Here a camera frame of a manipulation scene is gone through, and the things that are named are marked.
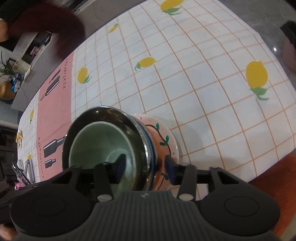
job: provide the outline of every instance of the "ceramic cup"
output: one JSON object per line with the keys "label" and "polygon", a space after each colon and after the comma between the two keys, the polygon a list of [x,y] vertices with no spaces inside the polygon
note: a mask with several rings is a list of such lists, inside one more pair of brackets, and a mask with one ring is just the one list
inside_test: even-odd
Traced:
{"label": "ceramic cup", "polygon": [[129,137],[116,125],[98,121],[88,124],[76,135],[69,154],[69,167],[92,169],[103,162],[115,162],[126,155],[126,169],[119,184],[112,184],[113,194],[129,190],[135,176],[135,153]]}

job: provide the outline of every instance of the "lemon print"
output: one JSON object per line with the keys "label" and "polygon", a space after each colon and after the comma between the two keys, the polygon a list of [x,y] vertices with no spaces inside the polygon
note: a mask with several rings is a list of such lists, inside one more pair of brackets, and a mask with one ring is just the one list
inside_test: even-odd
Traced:
{"label": "lemon print", "polygon": [[137,63],[137,65],[135,66],[135,70],[137,71],[137,69],[147,68],[153,65],[154,63],[156,63],[156,60],[154,58],[152,57],[144,58]]}
{"label": "lemon print", "polygon": [[112,33],[113,31],[115,31],[115,29],[117,29],[119,26],[119,24],[114,24],[114,26],[109,30],[109,33]]}
{"label": "lemon print", "polygon": [[89,77],[89,75],[87,75],[87,73],[88,73],[87,68],[82,67],[78,73],[78,77],[77,77],[78,83],[85,84],[88,81],[90,81],[91,78]]}
{"label": "lemon print", "polygon": [[250,62],[246,67],[246,78],[251,91],[257,96],[259,100],[268,100],[269,98],[262,98],[267,89],[263,86],[267,83],[268,74],[261,61]]}
{"label": "lemon print", "polygon": [[176,7],[180,5],[183,2],[183,0],[166,0],[160,5],[160,9],[167,13],[168,15],[176,15],[179,14],[177,11],[180,9],[180,7]]}
{"label": "lemon print", "polygon": [[34,116],[34,109],[31,111],[31,114],[30,114],[30,124],[32,123],[33,116]]}

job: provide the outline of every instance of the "metal rim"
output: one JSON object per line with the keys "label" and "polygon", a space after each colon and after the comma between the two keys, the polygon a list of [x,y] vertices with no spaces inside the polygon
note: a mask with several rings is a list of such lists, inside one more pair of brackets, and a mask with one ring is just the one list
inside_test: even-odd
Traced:
{"label": "metal rim", "polygon": [[154,153],[155,153],[155,168],[154,168],[153,172],[150,172],[150,175],[149,175],[149,177],[150,177],[149,178],[149,180],[150,180],[149,190],[152,190],[154,188],[155,183],[156,183],[156,180],[157,180],[157,178],[155,178],[155,176],[157,176],[158,173],[159,173],[159,163],[160,163],[160,161],[159,161],[158,151],[157,151],[157,148],[156,148],[155,141],[154,141],[154,139],[152,137],[152,134],[147,129],[147,127],[140,120],[138,120],[137,118],[135,118],[134,116],[132,116],[132,118],[134,118],[140,124],[140,126],[144,129],[145,133],[148,135],[148,138],[151,141],[152,148],[154,149]]}
{"label": "metal rim", "polygon": [[148,144],[148,140],[146,140],[143,130],[142,128],[139,126],[139,123],[137,123],[134,118],[126,113],[124,113],[123,111],[116,109],[114,107],[109,107],[109,106],[97,106],[91,109],[86,110],[85,112],[83,112],[70,126],[68,133],[67,133],[67,137],[65,139],[64,142],[64,147],[63,147],[63,152],[62,152],[62,166],[63,169],[66,169],[69,167],[69,163],[68,163],[68,156],[69,156],[69,151],[67,149],[70,149],[69,147],[71,147],[73,139],[76,136],[76,132],[78,132],[78,129],[80,128],[80,126],[82,125],[88,125],[89,123],[91,123],[91,121],[89,121],[89,123],[86,124],[82,124],[83,122],[85,122],[84,118],[86,117],[86,113],[89,113],[89,115],[92,115],[91,112],[96,111],[103,108],[105,111],[109,110],[114,110],[116,112],[118,112],[120,115],[123,116],[123,119],[126,118],[126,121],[129,122],[129,125],[132,125],[132,128],[137,132],[137,134],[139,135],[139,137],[142,140],[141,146],[142,146],[142,154],[145,155],[144,159],[142,159],[142,163],[143,165],[146,165],[147,168],[147,173],[145,173],[146,171],[142,171],[141,170],[141,178],[145,177],[145,182],[142,181],[141,183],[143,184],[143,188],[142,190],[147,190],[147,188],[149,188],[149,184],[151,181],[151,173],[149,174],[149,170],[150,170],[150,163],[152,161],[152,153],[150,151],[149,148],[149,144]]}

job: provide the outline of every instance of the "potted plant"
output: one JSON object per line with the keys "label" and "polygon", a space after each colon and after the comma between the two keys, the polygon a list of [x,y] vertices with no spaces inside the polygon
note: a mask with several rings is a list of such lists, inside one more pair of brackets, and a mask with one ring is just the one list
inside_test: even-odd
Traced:
{"label": "potted plant", "polygon": [[[12,69],[11,64],[8,62],[8,60],[6,61],[6,64],[3,63],[3,59],[2,59],[2,52],[1,52],[1,62],[4,66],[4,69],[0,68],[0,73],[2,73],[0,75],[15,75],[15,72]],[[15,93],[11,91],[13,84],[10,81],[4,81],[1,85],[0,85],[0,98],[1,99],[5,99],[5,100],[11,100],[15,97]]]}

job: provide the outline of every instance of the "table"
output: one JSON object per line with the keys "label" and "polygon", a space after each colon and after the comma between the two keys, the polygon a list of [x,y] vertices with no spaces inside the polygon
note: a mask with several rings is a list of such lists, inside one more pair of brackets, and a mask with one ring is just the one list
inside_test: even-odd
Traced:
{"label": "table", "polygon": [[37,181],[62,171],[71,123],[99,105],[156,117],[175,135],[180,162],[245,181],[295,148],[296,91],[260,35],[217,0],[162,2],[100,28],[36,93],[20,120],[18,158],[32,155]]}

